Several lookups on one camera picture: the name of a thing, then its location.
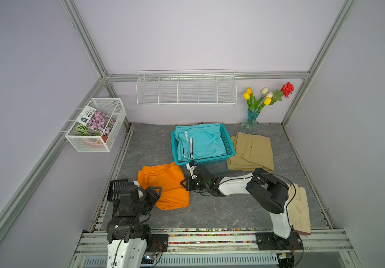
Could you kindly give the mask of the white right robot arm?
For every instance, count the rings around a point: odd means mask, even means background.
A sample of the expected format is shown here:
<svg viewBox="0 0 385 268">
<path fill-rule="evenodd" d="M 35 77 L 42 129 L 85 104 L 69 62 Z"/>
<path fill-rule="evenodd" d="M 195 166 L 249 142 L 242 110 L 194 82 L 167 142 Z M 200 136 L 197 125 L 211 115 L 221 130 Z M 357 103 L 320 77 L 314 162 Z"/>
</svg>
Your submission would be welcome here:
<svg viewBox="0 0 385 268">
<path fill-rule="evenodd" d="M 206 167 L 193 161 L 186 167 L 190 176 L 180 184 L 187 191 L 207 192 L 214 197 L 249 194 L 269 212 L 273 234 L 285 240 L 290 237 L 293 231 L 287 212 L 290 188 L 278 177 L 262 168 L 242 176 L 216 177 Z"/>
</svg>

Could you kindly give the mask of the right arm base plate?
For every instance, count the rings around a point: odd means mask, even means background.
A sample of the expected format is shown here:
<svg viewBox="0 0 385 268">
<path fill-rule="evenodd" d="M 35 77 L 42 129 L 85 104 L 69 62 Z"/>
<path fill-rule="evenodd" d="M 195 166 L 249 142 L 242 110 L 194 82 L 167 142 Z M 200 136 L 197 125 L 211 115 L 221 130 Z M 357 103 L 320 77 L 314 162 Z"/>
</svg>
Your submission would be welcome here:
<svg viewBox="0 0 385 268">
<path fill-rule="evenodd" d="M 260 251 L 296 251 L 303 250 L 304 245 L 296 231 L 291 231 L 289 237 L 284 239 L 273 232 L 256 233 L 257 246 Z"/>
</svg>

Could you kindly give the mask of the orange pants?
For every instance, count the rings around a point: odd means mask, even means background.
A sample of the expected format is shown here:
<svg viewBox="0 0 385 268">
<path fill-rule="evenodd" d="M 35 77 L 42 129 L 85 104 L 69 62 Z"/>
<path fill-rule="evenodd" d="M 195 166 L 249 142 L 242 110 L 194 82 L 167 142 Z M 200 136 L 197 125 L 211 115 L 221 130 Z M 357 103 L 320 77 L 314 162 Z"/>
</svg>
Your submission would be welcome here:
<svg viewBox="0 0 385 268">
<path fill-rule="evenodd" d="M 137 181 L 144 188 L 161 187 L 162 193 L 156 206 L 162 211 L 171 211 L 190 206 L 190 192 L 181 182 L 185 179 L 179 165 L 174 162 L 159 166 L 143 166 L 138 172 Z"/>
</svg>

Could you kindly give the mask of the khaki pants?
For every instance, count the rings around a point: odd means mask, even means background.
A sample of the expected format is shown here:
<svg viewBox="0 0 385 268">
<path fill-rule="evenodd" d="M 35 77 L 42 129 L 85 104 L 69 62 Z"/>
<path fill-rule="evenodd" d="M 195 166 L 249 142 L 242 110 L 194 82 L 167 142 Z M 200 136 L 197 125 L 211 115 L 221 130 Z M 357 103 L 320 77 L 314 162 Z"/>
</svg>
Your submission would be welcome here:
<svg viewBox="0 0 385 268">
<path fill-rule="evenodd" d="M 230 135 L 235 154 L 227 160 L 228 170 L 253 172 L 257 168 L 275 171 L 271 139 L 238 132 Z"/>
</svg>

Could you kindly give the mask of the teal pants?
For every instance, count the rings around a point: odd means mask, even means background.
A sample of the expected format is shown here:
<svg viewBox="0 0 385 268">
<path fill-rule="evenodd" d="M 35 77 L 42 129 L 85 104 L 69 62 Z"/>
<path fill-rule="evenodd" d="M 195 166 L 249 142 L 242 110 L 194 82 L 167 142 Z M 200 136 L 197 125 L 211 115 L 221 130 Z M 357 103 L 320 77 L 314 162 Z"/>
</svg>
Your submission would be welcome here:
<svg viewBox="0 0 385 268">
<path fill-rule="evenodd" d="M 186 162 L 226 156 L 221 138 L 221 124 L 178 126 L 174 131 L 175 155 L 178 161 Z"/>
</svg>

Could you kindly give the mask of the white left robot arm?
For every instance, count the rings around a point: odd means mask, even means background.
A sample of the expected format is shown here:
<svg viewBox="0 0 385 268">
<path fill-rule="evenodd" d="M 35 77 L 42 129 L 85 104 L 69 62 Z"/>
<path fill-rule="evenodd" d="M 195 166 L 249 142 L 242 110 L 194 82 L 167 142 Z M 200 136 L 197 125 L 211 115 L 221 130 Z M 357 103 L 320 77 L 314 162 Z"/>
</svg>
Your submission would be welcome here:
<svg viewBox="0 0 385 268">
<path fill-rule="evenodd" d="M 114 180 L 108 189 L 107 201 L 113 213 L 107 225 L 107 267 L 139 268 L 148 246 L 152 244 L 150 226 L 141 216 L 150 212 L 160 199 L 162 188 L 144 189 L 128 179 Z"/>
</svg>

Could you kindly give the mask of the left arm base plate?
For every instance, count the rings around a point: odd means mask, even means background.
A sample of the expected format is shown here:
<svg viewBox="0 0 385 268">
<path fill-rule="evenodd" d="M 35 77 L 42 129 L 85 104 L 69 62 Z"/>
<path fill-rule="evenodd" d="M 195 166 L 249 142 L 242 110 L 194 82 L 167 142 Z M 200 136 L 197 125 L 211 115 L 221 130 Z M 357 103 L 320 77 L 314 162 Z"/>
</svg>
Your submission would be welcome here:
<svg viewBox="0 0 385 268">
<path fill-rule="evenodd" d="M 147 240 L 146 252 L 161 253 L 167 252 L 169 245 L 169 235 L 167 234 L 152 234 Z"/>
</svg>

